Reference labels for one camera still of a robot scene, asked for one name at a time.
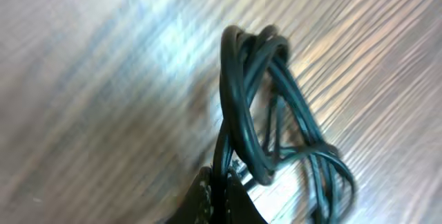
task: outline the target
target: wood grain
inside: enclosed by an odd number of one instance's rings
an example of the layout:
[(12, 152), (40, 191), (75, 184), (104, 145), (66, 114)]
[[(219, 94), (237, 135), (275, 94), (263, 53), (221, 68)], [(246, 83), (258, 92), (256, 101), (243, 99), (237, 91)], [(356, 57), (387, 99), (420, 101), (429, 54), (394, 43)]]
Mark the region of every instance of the wood grain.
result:
[[(173, 212), (210, 161), (229, 24), (289, 38), (358, 181), (348, 223), (442, 223), (442, 0), (0, 0), (0, 13), (0, 223)], [(250, 192), (268, 221), (304, 222), (305, 173)]]

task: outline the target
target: wire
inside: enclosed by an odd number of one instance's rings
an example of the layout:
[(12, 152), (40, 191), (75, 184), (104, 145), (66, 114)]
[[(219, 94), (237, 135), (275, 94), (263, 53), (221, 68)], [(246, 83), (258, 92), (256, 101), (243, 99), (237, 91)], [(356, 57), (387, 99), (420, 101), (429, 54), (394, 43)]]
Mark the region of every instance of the wire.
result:
[[(233, 151), (247, 165), (253, 179), (270, 185), (275, 171), (283, 164), (308, 159), (314, 180), (315, 223), (337, 223), (353, 206), (356, 183), (349, 168), (339, 159), (337, 148), (327, 144), (304, 97), (287, 68), (289, 43), (267, 26), (259, 35), (251, 35), (237, 26), (222, 34), (220, 98), (222, 122), (213, 157), (214, 216), (221, 218), (224, 191)], [(265, 72), (272, 78), (267, 130), (262, 145), (258, 142), (249, 107)], [(304, 146), (281, 147), (282, 111), (288, 105), (300, 128)], [(271, 115), (276, 114), (273, 150), (269, 150)], [(345, 187), (350, 199), (341, 209)]]

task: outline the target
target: black rubber cord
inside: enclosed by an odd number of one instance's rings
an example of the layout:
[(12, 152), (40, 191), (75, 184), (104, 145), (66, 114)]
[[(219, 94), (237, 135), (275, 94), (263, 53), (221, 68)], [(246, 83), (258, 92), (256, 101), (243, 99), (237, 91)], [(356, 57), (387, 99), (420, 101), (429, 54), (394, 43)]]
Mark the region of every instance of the black rubber cord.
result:
[[(275, 171), (282, 164), (308, 159), (316, 191), (317, 207), (312, 214), (315, 223), (337, 223), (353, 205), (356, 183), (352, 173), (339, 159), (337, 148), (324, 141), (287, 68), (288, 58), (288, 41), (278, 35), (274, 26), (267, 26), (258, 36), (245, 33), (236, 26), (229, 26), (222, 34), (220, 97), (224, 120), (213, 157), (215, 218), (221, 218), (224, 209), (227, 170), (233, 151), (261, 185), (270, 185)], [(272, 78), (274, 90), (271, 91), (266, 136), (261, 146), (249, 107), (266, 71)], [(305, 146), (281, 147), (284, 101), (300, 128)], [(276, 135), (273, 150), (269, 151), (272, 113), (276, 114)], [(348, 185), (351, 187), (350, 200), (342, 204)]]

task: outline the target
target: black wire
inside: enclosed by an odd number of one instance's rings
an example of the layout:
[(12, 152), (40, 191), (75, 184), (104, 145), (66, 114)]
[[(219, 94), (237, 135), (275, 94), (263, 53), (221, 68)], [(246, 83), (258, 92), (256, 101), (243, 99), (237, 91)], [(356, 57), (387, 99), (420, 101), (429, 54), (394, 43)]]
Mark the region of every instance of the black wire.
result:
[[(288, 41), (278, 35), (274, 26), (267, 26), (258, 35), (229, 26), (222, 34), (220, 98), (224, 120), (213, 157), (214, 216), (224, 213), (224, 191), (227, 169), (233, 151), (247, 165), (253, 181), (270, 185), (275, 171), (287, 162), (307, 158), (311, 165), (317, 206), (312, 215), (315, 223), (337, 223), (351, 209), (356, 183), (351, 171), (339, 159), (337, 148), (327, 144), (304, 97), (286, 64)], [(268, 72), (273, 90), (269, 102), (267, 130), (260, 146), (249, 111), (262, 77)], [(281, 147), (282, 110), (284, 102), (297, 122), (305, 146)], [(273, 151), (269, 151), (271, 114), (276, 112), (276, 136)], [(340, 211), (343, 190), (351, 187), (349, 203)]]

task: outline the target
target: wooden surface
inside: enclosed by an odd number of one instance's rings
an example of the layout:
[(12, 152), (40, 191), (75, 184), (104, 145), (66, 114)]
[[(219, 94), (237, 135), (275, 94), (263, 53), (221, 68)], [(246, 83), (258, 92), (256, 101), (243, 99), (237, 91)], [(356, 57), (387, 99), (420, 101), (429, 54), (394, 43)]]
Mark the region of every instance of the wooden surface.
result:
[[(0, 0), (0, 223), (154, 223), (210, 161), (222, 30), (276, 24), (358, 181), (348, 223), (442, 223), (442, 0)], [(310, 204), (299, 165), (251, 192)]]

